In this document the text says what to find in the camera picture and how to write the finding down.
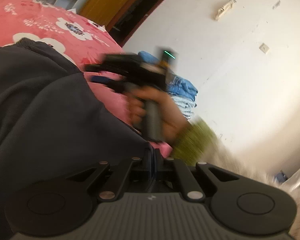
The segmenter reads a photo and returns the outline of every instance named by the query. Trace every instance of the blue cloth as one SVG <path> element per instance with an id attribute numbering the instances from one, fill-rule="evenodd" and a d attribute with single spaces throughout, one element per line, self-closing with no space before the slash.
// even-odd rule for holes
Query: blue cloth
<path id="1" fill-rule="evenodd" d="M 197 104 L 189 98 L 185 98 L 182 96 L 171 95 L 171 98 L 174 101 L 174 103 L 178 106 L 183 116 L 186 119 L 190 119 L 194 114 L 194 112 L 192 112 L 192 108 L 196 107 Z"/>
<path id="2" fill-rule="evenodd" d="M 171 95 L 183 96 L 195 101 L 198 90 L 189 80 L 175 76 L 175 78 L 167 85 L 167 92 Z"/>
<path id="3" fill-rule="evenodd" d="M 104 76 L 92 76 L 91 81 L 95 83 L 107 84 L 112 81 L 112 79 Z"/>
<path id="4" fill-rule="evenodd" d="M 140 57 L 142 57 L 142 59 L 144 60 L 144 62 L 149 63 L 149 64 L 157 64 L 159 62 L 159 60 L 155 57 L 152 56 L 150 53 L 146 52 L 146 51 L 140 51 L 138 53 L 138 55 Z"/>

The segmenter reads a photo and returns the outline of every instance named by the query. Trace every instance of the light blue clothing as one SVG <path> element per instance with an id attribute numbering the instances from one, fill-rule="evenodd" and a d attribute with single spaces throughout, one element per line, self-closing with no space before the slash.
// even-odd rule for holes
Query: light blue clothing
<path id="1" fill-rule="evenodd" d="M 167 92 L 171 95 L 183 96 L 195 101 L 195 96 L 197 95 L 198 90 L 189 80 L 180 76 L 175 76 L 170 84 L 167 85 Z"/>
<path id="2" fill-rule="evenodd" d="M 142 57 L 142 59 L 144 60 L 144 62 L 149 63 L 149 64 L 157 64 L 159 62 L 159 60 L 155 57 L 152 56 L 150 53 L 146 52 L 146 51 L 140 51 L 138 53 L 138 55 L 140 57 Z"/>
<path id="3" fill-rule="evenodd" d="M 186 119 L 190 119 L 193 116 L 192 108 L 197 106 L 194 101 L 189 98 L 174 95 L 171 95 L 171 98 Z"/>

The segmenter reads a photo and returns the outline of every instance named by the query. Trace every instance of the black handheld device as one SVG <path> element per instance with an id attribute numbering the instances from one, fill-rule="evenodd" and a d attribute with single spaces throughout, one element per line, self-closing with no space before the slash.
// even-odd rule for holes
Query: black handheld device
<path id="1" fill-rule="evenodd" d="M 166 91 L 166 76 L 171 61 L 175 59 L 173 54 L 170 50 L 162 50 L 161 60 L 155 65 L 144 62 L 136 54 L 105 55 L 101 64 L 86 65 L 85 71 L 108 71 L 122 75 L 124 78 L 120 81 L 103 76 L 93 76 L 91 78 L 91 82 L 104 84 L 117 93 L 130 91 L 141 86 L 152 86 Z M 135 128 L 148 141 L 164 141 L 161 112 L 158 103 L 152 100 L 144 100 L 144 109 L 146 110 L 146 116 Z"/>

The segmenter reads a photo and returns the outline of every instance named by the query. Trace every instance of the green light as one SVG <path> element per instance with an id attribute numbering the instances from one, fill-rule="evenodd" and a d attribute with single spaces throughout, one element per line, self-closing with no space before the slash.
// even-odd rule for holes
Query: green light
<path id="1" fill-rule="evenodd" d="M 173 57 L 169 52 L 164 51 L 165 53 L 167 53 L 169 56 Z"/>

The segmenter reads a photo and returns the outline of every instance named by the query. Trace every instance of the white wall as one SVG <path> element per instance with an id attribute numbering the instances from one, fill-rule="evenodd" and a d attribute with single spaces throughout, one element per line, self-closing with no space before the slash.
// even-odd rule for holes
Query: white wall
<path id="1" fill-rule="evenodd" d="M 196 114 L 241 158 L 290 174 L 300 167 L 300 0 L 277 1 L 237 0 L 216 22 L 227 0 L 165 0 L 124 50 L 177 51 L 176 73 L 199 90 Z"/>

